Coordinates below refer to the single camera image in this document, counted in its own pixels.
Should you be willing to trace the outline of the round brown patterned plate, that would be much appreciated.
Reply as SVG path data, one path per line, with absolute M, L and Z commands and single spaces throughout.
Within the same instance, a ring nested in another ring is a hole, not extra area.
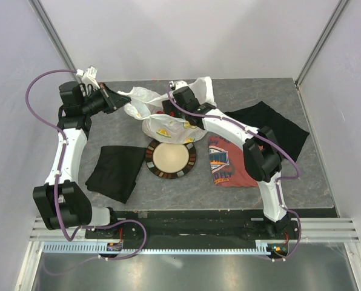
M 163 179 L 177 179 L 187 175 L 196 161 L 196 148 L 192 142 L 169 144 L 154 139 L 145 150 L 147 168 Z

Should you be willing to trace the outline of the aluminium frame post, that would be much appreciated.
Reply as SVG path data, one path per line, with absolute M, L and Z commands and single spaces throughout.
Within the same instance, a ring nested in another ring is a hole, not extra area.
M 43 28 L 45 29 L 48 37 L 50 38 L 54 48 L 56 49 L 58 55 L 62 59 L 62 62 L 66 66 L 66 68 L 73 70 L 72 76 L 75 81 L 80 82 L 81 79 L 76 76 L 76 66 L 72 58 L 70 57 L 65 45 L 63 44 L 57 30 L 55 29 L 46 9 L 44 8 L 42 1 L 40 0 L 28 0 L 29 4 L 31 5 L 32 9 L 34 10 L 36 16 L 38 17 L 39 21 L 41 22 Z
M 314 65 L 315 61 L 319 57 L 320 53 L 322 52 L 325 44 L 327 43 L 329 37 L 331 36 L 332 32 L 337 26 L 338 21 L 344 14 L 344 11 L 350 4 L 350 0 L 339 0 L 337 5 L 335 6 L 331 16 L 327 20 L 320 36 L 318 37 L 313 49 L 311 50 L 309 56 L 307 57 L 301 71 L 298 74 L 298 77 L 295 79 L 295 86 L 296 89 L 300 89 L 300 86 L 303 84 L 306 76 L 310 72 L 312 66 Z

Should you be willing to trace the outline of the aluminium frame post left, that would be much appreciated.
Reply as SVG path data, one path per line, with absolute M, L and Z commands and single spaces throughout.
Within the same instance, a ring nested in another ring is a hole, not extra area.
M 66 68 L 73 70 L 72 76 L 75 81 L 80 82 L 81 79 L 76 76 L 76 66 L 72 58 L 70 57 L 65 45 L 63 44 L 57 30 L 55 29 L 46 9 L 44 8 L 42 1 L 40 0 L 28 0 L 29 4 L 31 5 L 32 9 L 34 10 L 36 16 L 38 17 L 39 21 L 41 22 L 43 28 L 45 29 L 48 37 L 50 38 L 54 48 L 56 49 L 58 55 L 62 59 L 62 62 L 66 66 Z

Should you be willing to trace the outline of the aluminium frame post right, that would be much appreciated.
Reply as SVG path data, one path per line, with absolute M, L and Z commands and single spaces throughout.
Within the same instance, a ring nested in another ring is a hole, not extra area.
M 344 14 L 344 11 L 350 4 L 350 0 L 339 0 L 337 5 L 335 6 L 331 16 L 327 20 L 320 36 L 318 37 L 313 49 L 311 50 L 309 56 L 307 57 L 301 71 L 298 74 L 298 77 L 295 79 L 295 86 L 296 89 L 300 89 L 300 86 L 303 84 L 306 76 L 310 72 L 312 66 L 314 65 L 315 61 L 319 57 L 320 53 L 322 52 L 325 44 L 327 43 L 329 37 L 331 36 L 332 32 L 337 26 L 338 21 Z

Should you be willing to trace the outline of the red printed t-shirt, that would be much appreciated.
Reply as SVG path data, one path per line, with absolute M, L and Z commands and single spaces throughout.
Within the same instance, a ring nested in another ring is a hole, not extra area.
M 210 167 L 216 186 L 258 187 L 246 171 L 243 152 L 238 146 L 219 135 L 208 138 Z

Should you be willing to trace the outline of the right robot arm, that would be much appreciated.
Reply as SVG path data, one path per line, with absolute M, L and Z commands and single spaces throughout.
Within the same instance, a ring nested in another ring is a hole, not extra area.
M 282 160 L 293 159 L 278 144 L 273 131 L 257 129 L 230 118 L 215 106 L 201 104 L 190 86 L 184 82 L 169 82 L 167 96 L 191 125 L 215 133 L 236 145 L 241 151 L 246 172 L 256 180 L 263 201 L 264 231 L 273 239 L 286 231 L 289 211 L 282 192 Z

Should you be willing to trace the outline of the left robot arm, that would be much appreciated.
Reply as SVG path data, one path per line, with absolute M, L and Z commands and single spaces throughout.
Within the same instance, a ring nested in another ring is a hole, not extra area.
M 35 187 L 33 199 L 49 230 L 79 226 L 99 226 L 106 238 L 119 233 L 119 223 L 108 207 L 93 207 L 78 186 L 79 165 L 87 144 L 91 117 L 113 113 L 131 99 L 112 91 L 104 83 L 93 88 L 76 81 L 59 86 L 62 106 L 58 113 L 58 148 L 44 185 Z

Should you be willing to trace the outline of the black folded cloth right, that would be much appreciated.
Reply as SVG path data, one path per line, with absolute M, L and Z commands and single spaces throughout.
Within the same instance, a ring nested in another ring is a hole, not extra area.
M 264 102 L 233 112 L 225 112 L 227 116 L 252 127 L 270 128 L 277 144 L 296 162 L 305 144 L 309 132 L 276 112 Z

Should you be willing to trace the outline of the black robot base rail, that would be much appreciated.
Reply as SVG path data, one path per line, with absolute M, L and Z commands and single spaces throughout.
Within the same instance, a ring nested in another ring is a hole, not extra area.
M 261 210 L 112 211 L 111 222 L 135 219 L 147 231 L 147 244 L 158 247 L 165 239 L 228 238 L 236 243 L 259 239 L 293 241 L 299 237 L 294 215 L 270 222 Z

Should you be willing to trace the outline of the white plastic bag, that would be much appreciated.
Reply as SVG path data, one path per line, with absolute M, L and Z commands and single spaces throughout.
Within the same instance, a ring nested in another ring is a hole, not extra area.
M 186 144 L 202 139 L 207 133 L 184 119 L 157 114 L 157 111 L 163 111 L 162 101 L 168 100 L 167 94 L 160 95 L 144 87 L 118 93 L 131 98 L 124 106 L 125 113 L 142 121 L 142 131 L 159 142 Z

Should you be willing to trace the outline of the black folded cloth left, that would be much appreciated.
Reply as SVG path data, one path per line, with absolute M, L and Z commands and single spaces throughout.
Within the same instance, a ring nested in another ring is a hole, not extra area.
M 103 146 L 96 167 L 85 185 L 91 192 L 126 204 L 134 190 L 144 159 L 145 149 L 142 147 Z

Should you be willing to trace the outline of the black folded cloth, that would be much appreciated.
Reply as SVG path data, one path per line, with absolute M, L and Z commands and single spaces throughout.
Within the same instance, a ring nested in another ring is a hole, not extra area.
M 126 204 L 134 190 L 144 159 L 145 149 L 142 147 L 103 146 L 96 167 L 85 185 L 91 192 Z
M 252 127 L 270 128 L 277 144 L 296 162 L 305 144 L 309 132 L 276 112 L 264 102 L 233 112 L 225 112 L 227 116 Z

